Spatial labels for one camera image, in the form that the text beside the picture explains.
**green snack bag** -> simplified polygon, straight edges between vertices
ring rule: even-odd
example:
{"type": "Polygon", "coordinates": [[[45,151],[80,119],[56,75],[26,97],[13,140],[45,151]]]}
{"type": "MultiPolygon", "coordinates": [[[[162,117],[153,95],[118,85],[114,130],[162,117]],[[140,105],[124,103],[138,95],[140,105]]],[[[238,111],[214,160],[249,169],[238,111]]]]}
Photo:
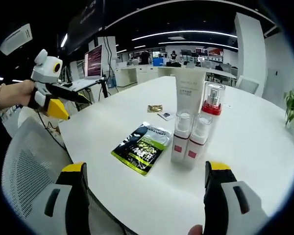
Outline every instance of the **green snack bag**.
{"type": "Polygon", "coordinates": [[[111,154],[138,173],[147,175],[171,138],[169,131],[143,122],[111,154]]]}

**red label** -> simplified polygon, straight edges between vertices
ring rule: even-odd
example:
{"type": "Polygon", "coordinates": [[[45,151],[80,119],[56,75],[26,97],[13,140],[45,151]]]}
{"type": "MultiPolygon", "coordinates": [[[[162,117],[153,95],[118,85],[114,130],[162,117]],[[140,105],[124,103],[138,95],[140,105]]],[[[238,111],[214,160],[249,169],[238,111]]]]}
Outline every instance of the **red label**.
{"type": "Polygon", "coordinates": [[[181,152],[182,152],[182,147],[175,145],[175,146],[174,146],[174,150],[175,150],[176,152],[181,153],[181,152]]]}
{"type": "Polygon", "coordinates": [[[188,151],[188,156],[190,156],[191,158],[195,158],[196,157],[196,153],[194,153],[192,151],[188,151]]]}

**person's hand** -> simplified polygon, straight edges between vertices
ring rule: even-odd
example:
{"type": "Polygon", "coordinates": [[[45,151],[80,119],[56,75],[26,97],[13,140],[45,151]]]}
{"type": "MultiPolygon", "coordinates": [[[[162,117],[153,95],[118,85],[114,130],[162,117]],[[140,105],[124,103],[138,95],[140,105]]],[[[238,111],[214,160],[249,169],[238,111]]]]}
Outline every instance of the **person's hand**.
{"type": "Polygon", "coordinates": [[[197,224],[191,228],[188,235],[202,235],[202,225],[197,224]]]}
{"type": "Polygon", "coordinates": [[[34,82],[30,80],[25,80],[18,83],[19,85],[19,103],[23,106],[27,106],[34,90],[34,82]]]}

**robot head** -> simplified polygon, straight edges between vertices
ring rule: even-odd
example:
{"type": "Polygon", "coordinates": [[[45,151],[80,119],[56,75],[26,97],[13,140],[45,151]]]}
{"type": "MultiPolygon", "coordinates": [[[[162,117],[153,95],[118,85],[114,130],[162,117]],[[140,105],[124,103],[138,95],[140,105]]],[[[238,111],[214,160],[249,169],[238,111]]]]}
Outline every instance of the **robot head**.
{"type": "Polygon", "coordinates": [[[35,63],[31,79],[42,83],[57,82],[62,69],[62,60],[48,56],[47,51],[42,49],[36,56],[35,63]]]}

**ceiling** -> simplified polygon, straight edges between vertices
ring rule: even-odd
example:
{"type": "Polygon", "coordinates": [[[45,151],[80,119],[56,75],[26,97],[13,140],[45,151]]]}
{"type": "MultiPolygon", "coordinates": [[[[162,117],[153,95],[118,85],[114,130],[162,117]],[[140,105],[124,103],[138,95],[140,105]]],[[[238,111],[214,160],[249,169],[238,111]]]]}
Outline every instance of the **ceiling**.
{"type": "MultiPolygon", "coordinates": [[[[4,78],[4,82],[30,78],[34,66],[33,60],[43,48],[49,52],[49,55],[60,55],[64,63],[82,59],[88,50],[87,42],[71,56],[65,56],[65,51],[59,51],[59,45],[67,33],[69,22],[81,12],[88,1],[45,0],[44,4],[35,1],[31,4],[14,1],[9,2],[8,6],[6,2],[0,2],[0,44],[6,36],[25,23],[30,23],[33,34],[31,42],[12,54],[5,56],[0,52],[0,77],[4,78]]],[[[106,0],[104,24],[109,25],[126,14],[142,10],[148,4],[160,2],[163,1],[106,0]]],[[[233,2],[257,9],[268,17],[268,13],[256,0],[233,0],[233,2]]],[[[236,12],[259,19],[264,32],[273,26],[270,21],[241,7],[216,1],[189,0],[159,5],[132,14],[100,32],[99,35],[116,36],[118,50],[128,51],[141,45],[158,47],[159,42],[169,41],[168,37],[179,36],[179,34],[155,36],[132,41],[133,38],[165,31],[209,30],[235,35],[236,12]]],[[[237,47],[236,41],[229,40],[226,36],[199,33],[184,33],[181,36],[187,41],[212,42],[237,47]]]]}

